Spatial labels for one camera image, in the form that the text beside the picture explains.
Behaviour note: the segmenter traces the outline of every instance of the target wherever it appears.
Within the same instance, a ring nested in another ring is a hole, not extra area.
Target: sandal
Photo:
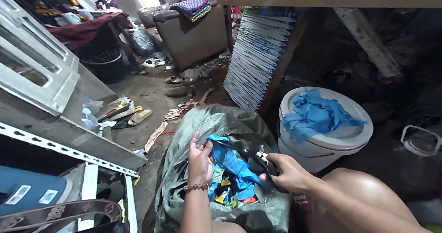
[[[135,126],[141,121],[143,121],[146,117],[152,114],[152,109],[145,109],[139,113],[134,114],[129,121],[127,122],[131,126]]]
[[[166,80],[164,80],[165,83],[181,83],[182,81],[183,81],[182,78],[175,76],[168,77],[166,78]]]

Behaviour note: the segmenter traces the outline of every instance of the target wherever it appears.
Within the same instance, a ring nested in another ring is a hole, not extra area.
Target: concrete floor
[[[222,88],[226,71],[227,68],[222,68],[221,71],[214,71],[213,77],[198,79],[197,82],[194,83],[196,94],[192,99],[200,101],[203,94],[210,87],[218,86],[217,90],[207,96],[206,103],[220,103],[223,105],[228,104],[230,106],[235,106],[228,94]],[[177,70],[173,69],[166,71],[164,66],[157,68],[147,67],[144,76],[128,76],[120,83],[109,85],[117,95],[125,95],[132,99],[136,106],[143,106],[143,109],[151,108],[153,110],[151,116],[147,117],[133,128],[112,130],[114,142],[132,151],[144,148],[147,140],[155,129],[157,129],[163,122],[163,117],[168,111],[170,109],[178,108],[178,104],[189,100],[188,96],[173,98],[164,95],[164,92],[167,89],[174,87],[172,84],[165,83],[164,79],[173,75],[178,76]],[[179,125],[179,123],[174,122],[179,122],[180,120],[181,119],[168,121],[169,124],[165,131],[174,131]],[[148,160],[146,165],[139,170],[141,178],[138,184],[134,187],[138,232],[141,232],[141,226],[145,219],[146,212],[154,201],[160,163],[172,137],[173,134],[158,137],[158,140],[165,140],[166,142],[162,145],[154,145],[150,149],[149,153],[146,155]]]

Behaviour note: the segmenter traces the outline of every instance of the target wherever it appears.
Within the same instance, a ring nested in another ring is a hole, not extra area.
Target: bucket lid
[[[290,90],[283,98],[280,106],[280,116],[288,113],[296,113],[293,111],[295,105],[293,99],[299,95],[306,94],[305,89],[318,89],[322,98],[336,99],[344,107],[344,109],[355,119],[366,121],[363,126],[346,126],[341,125],[336,130],[327,134],[317,134],[307,141],[320,147],[332,150],[351,150],[366,144],[373,134],[373,123],[367,112],[355,101],[330,89],[318,87],[300,87]]]

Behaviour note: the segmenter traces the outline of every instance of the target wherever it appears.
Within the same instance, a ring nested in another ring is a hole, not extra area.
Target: white bucket
[[[305,94],[305,89],[318,89],[321,97],[338,100],[352,117],[367,122],[363,126],[355,127],[341,125],[328,134],[312,136],[300,145],[296,143],[296,140],[290,138],[281,123],[279,127],[280,138],[278,139],[279,151],[292,156],[308,172],[315,173],[326,168],[339,157],[361,150],[373,134],[373,123],[367,112],[355,101],[333,90],[318,87],[301,87],[288,92],[279,107],[281,121],[285,114],[295,113],[292,110],[294,108],[292,101],[299,95]]]

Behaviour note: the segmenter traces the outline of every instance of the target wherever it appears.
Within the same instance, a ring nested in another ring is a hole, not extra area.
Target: black scissor handle
[[[258,157],[253,157],[252,158],[255,162],[258,163],[258,165],[260,165],[260,167],[264,170],[264,173],[267,175],[267,180],[268,182],[279,192],[281,193],[289,193],[289,191],[287,191],[286,189],[280,187],[272,178],[273,176],[279,176],[279,170],[276,167],[276,165],[272,163],[273,167],[269,167],[263,160],[259,159]]]

